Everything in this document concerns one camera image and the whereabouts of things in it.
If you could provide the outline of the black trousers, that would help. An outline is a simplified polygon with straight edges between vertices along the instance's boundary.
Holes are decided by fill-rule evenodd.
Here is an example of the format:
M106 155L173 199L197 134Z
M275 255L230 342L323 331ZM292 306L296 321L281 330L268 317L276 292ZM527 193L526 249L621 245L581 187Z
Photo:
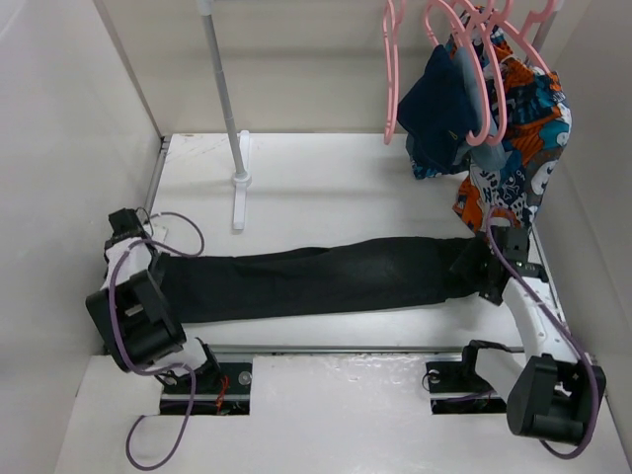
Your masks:
M388 237L242 257L171 256L160 288L183 324L439 304L477 292L450 270L472 239Z

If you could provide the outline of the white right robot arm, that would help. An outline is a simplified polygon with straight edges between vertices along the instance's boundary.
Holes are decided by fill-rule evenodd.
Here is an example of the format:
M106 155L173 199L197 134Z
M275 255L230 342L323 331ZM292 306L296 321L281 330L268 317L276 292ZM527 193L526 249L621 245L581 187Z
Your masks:
M606 375L555 313L548 275L528 254L526 230L491 226L453 265L459 276L478 282L482 298L508 306L525 357L518 363L509 347L473 340L456 376L470 389L487 383L501 397L514 435L582 450L593 437Z

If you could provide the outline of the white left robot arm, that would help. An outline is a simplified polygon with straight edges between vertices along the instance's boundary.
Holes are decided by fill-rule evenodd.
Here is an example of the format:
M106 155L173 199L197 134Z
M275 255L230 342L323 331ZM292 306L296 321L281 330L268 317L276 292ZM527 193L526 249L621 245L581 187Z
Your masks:
M107 263L105 281L98 291L86 297L85 305L105 350L125 372L157 378L164 386L181 386L207 392L224 377L213 351L201 343L205 357L184 362L157 363L181 352L187 336L166 296L160 288L158 271L161 257L187 257L153 238L156 217L177 217L194 229L200 247L192 254L199 257L205 240L199 227L188 217L174 211L147 214L141 220L132 208L111 213L108 221L113 234L105 243Z

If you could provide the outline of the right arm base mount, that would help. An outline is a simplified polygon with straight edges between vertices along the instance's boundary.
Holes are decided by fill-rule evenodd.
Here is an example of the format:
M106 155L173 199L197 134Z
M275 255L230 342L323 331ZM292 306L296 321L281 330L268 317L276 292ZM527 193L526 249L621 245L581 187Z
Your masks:
M433 415L500 415L505 401L476 374L468 374L458 360L426 363L422 387L430 394Z

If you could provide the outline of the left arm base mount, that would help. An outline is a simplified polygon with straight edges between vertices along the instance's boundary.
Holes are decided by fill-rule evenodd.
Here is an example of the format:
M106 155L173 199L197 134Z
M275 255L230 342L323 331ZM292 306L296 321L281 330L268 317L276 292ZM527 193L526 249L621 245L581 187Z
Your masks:
M210 365L197 370L193 416L245 416L250 413L253 359L221 357L220 371ZM170 371L158 376L162 384L159 401L161 415L184 415L190 401L192 380L189 373Z

